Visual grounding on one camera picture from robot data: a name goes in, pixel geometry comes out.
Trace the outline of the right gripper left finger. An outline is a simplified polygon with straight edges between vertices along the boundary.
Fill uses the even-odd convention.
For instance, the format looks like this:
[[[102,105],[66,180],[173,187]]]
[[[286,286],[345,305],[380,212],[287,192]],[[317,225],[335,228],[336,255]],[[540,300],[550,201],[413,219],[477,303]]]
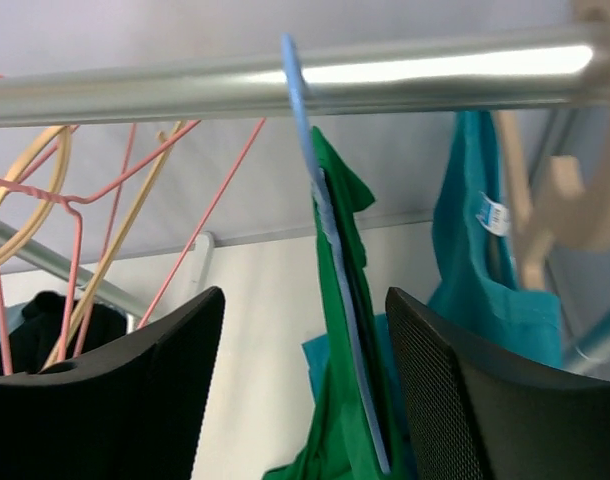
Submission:
[[[38,374],[0,376],[0,479],[188,479],[224,319],[210,287]]]

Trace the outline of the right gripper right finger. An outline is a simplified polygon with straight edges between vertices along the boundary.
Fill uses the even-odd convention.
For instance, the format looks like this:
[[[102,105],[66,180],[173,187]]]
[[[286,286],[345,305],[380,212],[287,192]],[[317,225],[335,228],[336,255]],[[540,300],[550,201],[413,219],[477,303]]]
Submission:
[[[422,479],[610,479],[610,381],[501,348],[400,288],[386,313]]]

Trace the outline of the black t shirt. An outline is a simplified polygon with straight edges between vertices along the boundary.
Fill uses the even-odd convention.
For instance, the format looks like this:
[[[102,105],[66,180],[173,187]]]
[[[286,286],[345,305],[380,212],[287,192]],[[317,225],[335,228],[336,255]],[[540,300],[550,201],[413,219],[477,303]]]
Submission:
[[[39,292],[23,306],[23,323],[9,334],[14,373],[39,372],[60,335],[65,297],[53,291]],[[127,332],[127,318],[117,310],[95,303],[82,352],[112,342]]]

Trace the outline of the green t shirt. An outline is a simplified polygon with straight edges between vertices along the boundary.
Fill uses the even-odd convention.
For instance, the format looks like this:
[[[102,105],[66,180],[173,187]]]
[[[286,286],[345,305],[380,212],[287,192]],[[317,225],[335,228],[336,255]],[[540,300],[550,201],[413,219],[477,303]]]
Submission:
[[[304,447],[267,479],[414,479],[400,384],[365,275],[367,255],[354,215],[375,200],[369,187],[314,127],[323,186],[313,197],[326,332],[304,343],[315,409]]]

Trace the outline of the pink wire hanger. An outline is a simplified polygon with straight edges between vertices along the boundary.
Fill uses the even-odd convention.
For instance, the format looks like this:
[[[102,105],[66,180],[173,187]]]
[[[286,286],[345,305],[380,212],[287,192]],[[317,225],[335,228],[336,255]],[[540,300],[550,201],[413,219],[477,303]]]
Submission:
[[[168,124],[83,127],[74,135],[69,194],[89,198],[83,217],[82,263],[111,256],[105,280],[130,296],[136,317],[153,321],[191,294],[181,273],[207,220],[248,156],[262,121],[189,122],[159,169],[145,160]]]
[[[52,177],[46,191],[20,183],[26,171],[32,167],[32,163],[40,153],[49,145],[52,140],[56,140],[54,151],[57,153]],[[48,215],[56,203],[62,204],[66,209],[70,205],[66,200],[59,197],[67,174],[71,155],[72,130],[68,126],[51,126],[39,134],[14,161],[4,178],[0,178],[0,206],[6,197],[14,192],[34,195],[39,200],[39,205],[31,214],[26,224],[12,235],[12,238],[5,241],[0,247],[0,266],[13,256],[18,250],[33,239],[34,234],[44,224]],[[5,375],[13,373],[11,361],[11,347],[9,341],[9,331],[4,304],[3,286],[0,274],[0,358],[2,371]]]

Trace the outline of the light blue wire hanger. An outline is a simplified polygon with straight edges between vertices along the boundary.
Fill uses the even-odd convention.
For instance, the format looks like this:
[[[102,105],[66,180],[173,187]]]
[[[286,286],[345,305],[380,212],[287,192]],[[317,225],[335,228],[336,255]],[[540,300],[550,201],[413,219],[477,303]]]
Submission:
[[[329,357],[305,446],[268,479],[388,479],[404,471],[365,276],[366,251],[354,215],[375,200],[319,128],[292,38],[281,41],[283,71],[311,178],[319,284]]]

